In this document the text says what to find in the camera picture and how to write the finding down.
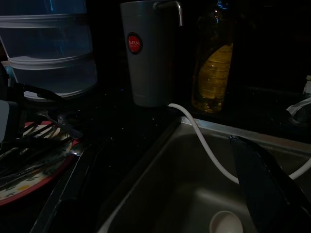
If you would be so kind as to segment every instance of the container lid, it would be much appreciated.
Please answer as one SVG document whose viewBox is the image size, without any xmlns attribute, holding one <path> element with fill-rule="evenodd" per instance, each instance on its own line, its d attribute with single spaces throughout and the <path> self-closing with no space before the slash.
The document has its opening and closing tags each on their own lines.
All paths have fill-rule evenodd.
<svg viewBox="0 0 311 233">
<path fill-rule="evenodd" d="M 86 14 L 0 16 L 0 28 L 54 28 L 87 24 Z"/>
<path fill-rule="evenodd" d="M 71 83 L 62 83 L 62 86 L 65 86 L 65 85 L 71 85 L 72 86 L 72 82 Z M 91 80 L 91 81 L 83 82 L 83 86 L 75 86 L 77 88 L 76 91 L 72 91 L 72 92 L 68 92 L 68 93 L 59 93 L 59 92 L 55 91 L 55 93 L 57 95 L 63 97 L 64 99 L 68 100 L 68 99 L 78 97 L 82 94 L 86 94 L 88 91 L 95 88 L 96 85 L 97 85 L 96 80 Z M 49 84 L 49 86 L 47 86 L 46 89 L 51 89 L 51 84 Z M 25 98 L 32 100 L 32 101 L 36 101 L 36 102 L 52 102 L 52 100 L 47 100 L 47 99 L 38 97 L 36 93 L 29 92 L 29 91 L 25 91 L 24 96 L 25 96 Z"/>
<path fill-rule="evenodd" d="M 65 58 L 34 58 L 31 56 L 21 56 L 8 58 L 11 67 L 15 69 L 25 70 L 43 70 L 43 69 L 59 69 L 91 61 L 93 59 L 92 53 L 82 54 L 78 56 L 71 56 Z"/>
</svg>

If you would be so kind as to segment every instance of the white tube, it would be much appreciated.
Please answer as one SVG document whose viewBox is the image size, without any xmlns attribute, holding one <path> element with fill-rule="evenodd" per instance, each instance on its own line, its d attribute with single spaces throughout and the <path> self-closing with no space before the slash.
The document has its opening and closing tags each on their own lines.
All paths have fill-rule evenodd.
<svg viewBox="0 0 311 233">
<path fill-rule="evenodd" d="M 215 155 L 213 154 L 213 152 L 211 151 L 211 149 L 209 148 L 206 140 L 204 139 L 198 125 L 196 124 L 195 120 L 193 119 L 193 117 L 191 116 L 191 114 L 182 106 L 175 104 L 175 103 L 170 103 L 168 105 L 171 108 L 176 108 L 178 110 L 180 110 L 181 112 L 183 112 L 183 114 L 185 114 L 185 116 L 188 118 L 188 120 L 190 121 L 190 123 L 192 124 L 192 127 L 194 128 L 196 135 L 198 135 L 200 142 L 202 143 L 202 146 L 204 147 L 205 151 L 207 152 L 207 154 L 209 155 L 210 159 L 212 160 L 212 162 L 215 164 L 215 166 L 220 170 L 220 172 L 222 174 L 224 174 L 229 180 L 233 181 L 234 183 L 239 184 L 239 180 L 238 178 L 236 178 L 235 176 L 233 176 L 231 173 L 229 173 L 220 163 L 219 161 L 216 159 Z"/>
<path fill-rule="evenodd" d="M 195 122 L 195 120 L 193 119 L 193 117 L 191 116 L 191 114 L 182 106 L 175 104 L 175 103 L 170 103 L 168 105 L 171 108 L 176 108 L 179 111 L 181 111 L 183 114 L 185 114 L 186 118 L 188 118 L 188 120 L 190 121 L 190 123 L 192 124 L 192 127 L 194 128 L 194 131 L 196 133 L 196 135 L 198 135 L 200 142 L 202 143 L 202 146 L 204 147 L 205 151 L 207 152 L 207 154 L 209 155 L 210 159 L 212 160 L 212 162 L 215 164 L 215 166 L 220 170 L 220 172 L 222 174 L 224 174 L 229 180 L 233 181 L 234 183 L 239 184 L 239 180 L 238 178 L 236 178 L 235 176 L 233 176 L 231 173 L 229 173 L 220 163 L 219 161 L 216 159 L 215 155 L 213 154 L 213 152 L 211 151 L 211 149 L 209 148 L 206 140 L 204 139 L 197 123 Z M 292 178 L 293 180 L 298 178 L 299 176 L 301 176 L 302 174 L 304 174 L 306 171 L 308 171 L 311 167 L 311 159 L 309 159 L 301 168 L 299 168 L 297 171 L 295 171 L 293 174 L 289 175 L 290 178 Z"/>
</svg>

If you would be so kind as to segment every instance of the yellow oil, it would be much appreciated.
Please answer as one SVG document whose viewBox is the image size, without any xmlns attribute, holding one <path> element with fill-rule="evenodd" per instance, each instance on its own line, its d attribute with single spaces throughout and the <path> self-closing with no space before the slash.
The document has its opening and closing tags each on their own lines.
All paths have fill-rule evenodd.
<svg viewBox="0 0 311 233">
<path fill-rule="evenodd" d="M 233 44 L 224 45 L 215 51 L 201 66 L 194 77 L 192 104 L 205 112 L 221 110 L 227 86 Z"/>
</svg>

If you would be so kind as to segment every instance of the stacked plastic containers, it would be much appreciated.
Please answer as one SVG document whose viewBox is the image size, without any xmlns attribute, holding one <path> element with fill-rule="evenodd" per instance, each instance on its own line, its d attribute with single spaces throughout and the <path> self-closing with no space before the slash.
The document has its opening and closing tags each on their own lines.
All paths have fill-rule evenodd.
<svg viewBox="0 0 311 233">
<path fill-rule="evenodd" d="M 0 39 L 18 83 L 67 99 L 97 83 L 85 0 L 5 1 Z M 45 101 L 31 92 L 25 97 Z"/>
</svg>

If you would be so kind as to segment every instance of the dark background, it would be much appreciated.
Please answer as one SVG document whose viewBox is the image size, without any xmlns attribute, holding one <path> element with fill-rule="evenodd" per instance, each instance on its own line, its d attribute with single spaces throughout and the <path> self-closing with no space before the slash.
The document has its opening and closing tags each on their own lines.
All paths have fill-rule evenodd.
<svg viewBox="0 0 311 233">
<path fill-rule="evenodd" d="M 119 4 L 104 8 L 87 1 L 99 81 L 104 87 L 129 84 Z M 301 93 L 310 74 L 310 1 L 235 0 L 235 41 L 228 87 L 250 86 Z M 178 29 L 176 98 L 190 98 L 195 63 L 195 23 L 212 1 L 181 0 L 184 26 Z"/>
</svg>

